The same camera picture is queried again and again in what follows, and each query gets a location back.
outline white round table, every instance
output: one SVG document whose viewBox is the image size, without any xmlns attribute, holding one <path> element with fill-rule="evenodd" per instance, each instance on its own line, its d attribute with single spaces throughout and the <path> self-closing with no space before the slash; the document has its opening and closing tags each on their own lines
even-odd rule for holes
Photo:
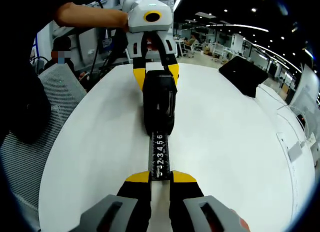
<svg viewBox="0 0 320 232">
<path fill-rule="evenodd" d="M 156 69 L 160 63 L 147 64 Z M 234 209 L 252 231 L 284 230 L 292 215 L 292 183 L 268 115 L 214 68 L 180 64 L 177 90 L 171 170 L 196 178 L 204 195 Z M 128 176 L 148 169 L 142 106 L 132 65 L 115 67 L 83 98 L 44 168 L 42 231 L 71 230 L 84 211 L 117 194 Z M 168 190 L 168 183 L 152 182 L 148 231 L 171 230 Z"/>
</svg>

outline tape measure blade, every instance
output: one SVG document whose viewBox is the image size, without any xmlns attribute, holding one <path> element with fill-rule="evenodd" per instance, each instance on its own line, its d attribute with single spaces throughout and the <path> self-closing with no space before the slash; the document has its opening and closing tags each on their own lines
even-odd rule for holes
<svg viewBox="0 0 320 232">
<path fill-rule="evenodd" d="M 161 132 L 153 132 L 151 137 L 152 155 L 150 160 L 152 180 L 169 180 L 170 162 L 168 135 Z"/>
</svg>

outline ceiling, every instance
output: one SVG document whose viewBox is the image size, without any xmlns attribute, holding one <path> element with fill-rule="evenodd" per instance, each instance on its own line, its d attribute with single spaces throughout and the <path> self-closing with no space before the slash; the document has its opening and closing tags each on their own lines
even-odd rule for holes
<svg viewBox="0 0 320 232">
<path fill-rule="evenodd" d="M 185 26 L 206 26 L 213 23 L 249 25 L 267 29 L 269 32 L 259 31 L 250 28 L 240 27 L 209 27 L 210 29 L 222 30 L 226 34 L 241 32 L 247 40 L 260 46 L 268 48 L 283 56 L 296 67 L 301 67 L 302 63 L 311 64 L 311 58 L 303 50 L 307 47 L 310 50 L 310 43 L 307 42 L 305 30 L 294 18 L 295 11 L 289 10 L 283 5 L 283 0 L 181 0 L 174 13 L 174 21 L 185 23 Z M 212 14 L 215 18 L 200 18 L 195 15 L 198 12 Z M 186 20 L 196 20 L 196 23 L 186 22 Z M 290 72 L 295 74 L 296 69 L 292 66 Z"/>
</svg>

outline hand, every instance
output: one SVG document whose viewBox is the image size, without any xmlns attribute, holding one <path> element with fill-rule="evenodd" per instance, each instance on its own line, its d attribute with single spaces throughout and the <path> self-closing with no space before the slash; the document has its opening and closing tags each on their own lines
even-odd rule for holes
<svg viewBox="0 0 320 232">
<path fill-rule="evenodd" d="M 86 72 L 80 73 L 78 80 L 80 80 L 85 74 Z"/>
<path fill-rule="evenodd" d="M 123 18 L 122 18 L 122 29 L 124 30 L 125 33 L 129 31 L 129 26 L 128 26 L 128 13 L 123 13 Z"/>
</svg>

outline yellow circle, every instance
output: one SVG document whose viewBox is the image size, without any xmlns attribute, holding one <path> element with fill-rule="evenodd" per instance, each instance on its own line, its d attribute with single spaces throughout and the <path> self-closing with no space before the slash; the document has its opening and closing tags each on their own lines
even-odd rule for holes
<svg viewBox="0 0 320 232">
<path fill-rule="evenodd" d="M 159 15 L 159 18 L 158 18 L 156 21 L 150 22 L 150 21 L 147 20 L 147 16 L 148 16 L 148 15 L 152 15 L 152 14 L 158 14 L 158 15 Z M 149 12 L 145 13 L 145 15 L 144 15 L 144 20 L 145 20 L 146 22 L 148 22 L 148 23 L 155 23 L 155 22 L 159 21 L 159 19 L 161 18 L 161 16 L 162 16 L 162 14 L 161 14 L 160 12 L 158 12 L 158 11 L 149 11 Z"/>
</svg>

